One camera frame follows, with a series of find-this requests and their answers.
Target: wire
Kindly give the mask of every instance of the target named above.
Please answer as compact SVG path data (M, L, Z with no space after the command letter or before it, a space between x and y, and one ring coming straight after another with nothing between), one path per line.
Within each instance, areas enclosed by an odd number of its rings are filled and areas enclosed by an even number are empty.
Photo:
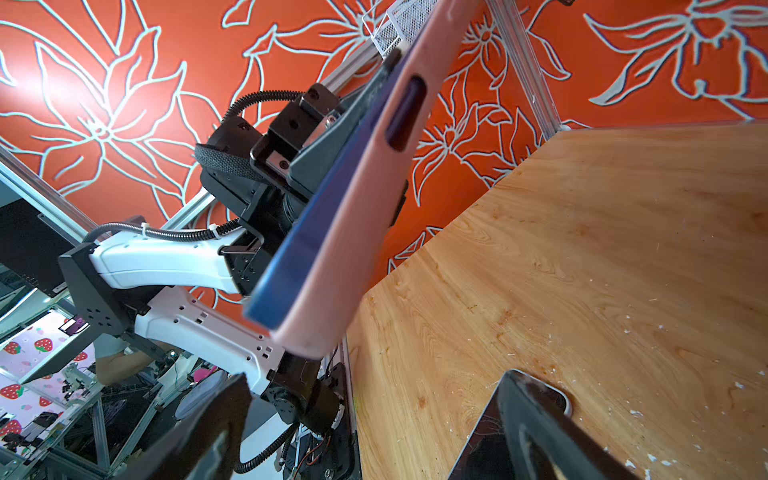
M244 97L238 98L235 103L227 110L224 117L221 119L221 123L232 117L236 117L241 114L243 110L251 105L263 102L263 101L294 101L300 97L304 92L294 90L262 90L255 91Z
M162 230L160 228L147 227L144 229L141 225L133 225L132 223L110 222L105 223L104 225L99 225L91 230L91 232L83 238L83 243L93 242L107 232L121 232L126 230L133 233L146 234L147 237L157 238L159 240L200 242L217 238L217 234L219 237L222 237L229 232L234 231L239 226L240 224L237 222L237 218L219 225L216 228L216 233L207 228L202 230Z
M326 372L325 372L325 375L323 376L324 379L327 379L328 377L331 376L331 372L330 372L331 362L333 361L333 357L336 356L336 352L338 351L339 351L339 346L336 345L336 348L333 349L333 353L331 353L331 356L328 358L328 363L326 364Z
M323 442L323 443L326 444L326 447L323 449L323 451L317 457L315 457L311 462L307 463L306 466L315 465L317 463L317 461L320 460L320 457L323 456L323 453L325 453L326 450L328 450L328 445L330 445L330 443L331 443L331 436L328 435L328 441L327 442Z
M177 355L177 357L178 357L178 358L177 358L176 360L174 360L174 375L175 375L175 378L174 378L174 385L176 385L176 383L179 381L179 369L178 369L178 365L179 365L179 360L181 360L181 355Z
M261 452L259 455L256 455L251 460L245 463L237 463L235 464L235 473L243 474L248 473L257 466L264 463L264 460L267 460L274 452L277 452L277 449L280 448L280 446L285 443L287 439L293 435L293 433L296 431L296 429L299 428L299 423L294 423L288 429L283 432L279 437L275 439L274 442L270 444L270 446L266 447L263 452Z
M302 458L302 459L301 459L301 462L299 462L299 464L298 464L298 465L296 465L296 468L293 470L293 475L291 475L291 478L290 478L290 480L295 480L295 479L296 479L296 475L298 475L298 474L299 474L299 468L301 468L301 465L304 463L304 460L306 460L306 459L307 459L307 457L309 457L310 455L312 455L312 454L313 454L313 453L314 453L314 452L315 452L317 449L319 449L320 447L322 447L322 446L323 446L323 443L325 443L325 441L326 441L326 440L325 440L325 439L323 439L323 441L322 441L322 442L320 442L320 443L317 445L317 447L315 447L315 448L314 448L314 449L312 449L312 450L309 450L309 451L306 453L306 455L304 455L304 458Z
M288 458L288 448L290 447L291 443L293 443L292 437L288 437L285 443L283 443L283 451L280 452L280 467L286 464L286 459Z

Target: black cable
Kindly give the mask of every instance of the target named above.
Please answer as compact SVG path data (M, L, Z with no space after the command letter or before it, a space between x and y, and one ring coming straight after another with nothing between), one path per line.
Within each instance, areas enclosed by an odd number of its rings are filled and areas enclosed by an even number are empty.
M333 361L333 357L336 356L336 352L338 351L339 351L339 346L336 345L336 348L333 349L333 353L331 353L331 356L328 358L328 365L326 366L326 372L323 375L324 379L327 379L328 377L331 376L331 366L332 366L331 362Z
M235 103L232 104L230 109L227 110L227 113L224 114L224 118L221 119L221 123L223 123L228 118L239 115L240 113L243 112L243 110L250 107L251 105L255 105L263 101L294 101L303 93L304 92L302 91L295 91L295 90L255 91L244 97L238 98L237 101L235 101Z
M292 439L293 437L289 436L286 439L286 442L283 443L283 451L280 453L280 461L279 461L279 464L281 467L286 464L286 459L288 458L288 448L290 447L290 443Z
M283 434L277 439L270 443L270 446L266 447L263 452L261 452L259 455L256 455L251 460L245 462L245 463L237 463L235 464L235 473L243 474L248 473L257 466L264 463L264 460L267 460L270 455L272 455L274 452L277 452L277 449L280 448L280 446L286 442L287 439L290 439L294 433L296 433L296 430L299 428L299 423L296 422L288 429L283 432Z
M237 222L237 218L230 220L223 225L216 228L216 232L219 237L226 235L227 233L235 230L240 225ZM144 229L141 225L134 225L132 223L123 222L111 222L99 225L91 230L91 232L83 238L83 243L93 242L100 236L107 232L121 232L129 231L134 233L144 233ZM159 240L171 240L174 242L200 242L204 240L212 240L216 238L213 231L208 229L203 230L161 230L159 228L147 227L147 237L157 238Z
M264 90L256 91L238 98L233 103L227 113L222 118L222 122L230 117L239 115L247 107L263 102L263 101L293 101L301 96L304 92L294 90ZM226 235L232 230L239 227L237 219L230 220L224 225L220 225L216 232L219 236ZM112 222L105 223L94 228L88 235L83 238L83 243L89 243L95 241L101 235L107 232L121 232L130 231L134 233L145 233L147 237L157 238L160 240L171 240L174 242L200 242L204 240L212 240L216 238L214 232L210 230L161 230L157 228L147 228L146 231L141 226L133 225L132 223Z

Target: wooden table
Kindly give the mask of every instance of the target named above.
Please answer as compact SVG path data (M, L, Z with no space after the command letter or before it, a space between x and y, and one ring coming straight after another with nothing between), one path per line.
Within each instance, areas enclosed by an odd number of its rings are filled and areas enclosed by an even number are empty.
M366 480L446 478L510 368L640 478L765 478L768 126L558 134L348 340Z

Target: floral pattern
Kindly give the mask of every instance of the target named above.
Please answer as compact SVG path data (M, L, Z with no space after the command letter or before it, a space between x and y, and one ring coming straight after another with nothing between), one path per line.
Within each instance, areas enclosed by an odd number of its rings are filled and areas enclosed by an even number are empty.
M199 191L194 144L232 100L322 80L392 2L287 3L0 0L0 144L94 221L141 214L161 225ZM564 127L581 128L768 117L768 8L756 3L516 5ZM481 5L422 134L373 281L541 146L525 99ZM282 107L244 114L263 131ZM204 214L206 224L227 216L220 206ZM239 312L238 296L194 294Z
M561 118L616 127L768 117L765 2L537 8L548 2L531 0L523 19L531 38L546 38L532 44ZM549 65L569 74L556 78Z

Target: black panel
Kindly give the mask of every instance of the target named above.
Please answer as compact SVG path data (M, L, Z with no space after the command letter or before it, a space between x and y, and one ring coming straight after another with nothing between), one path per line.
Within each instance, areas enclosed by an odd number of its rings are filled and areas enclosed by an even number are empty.
M0 263L16 272L48 296L66 286L58 268L58 256L72 245L38 218L26 200L0 207Z

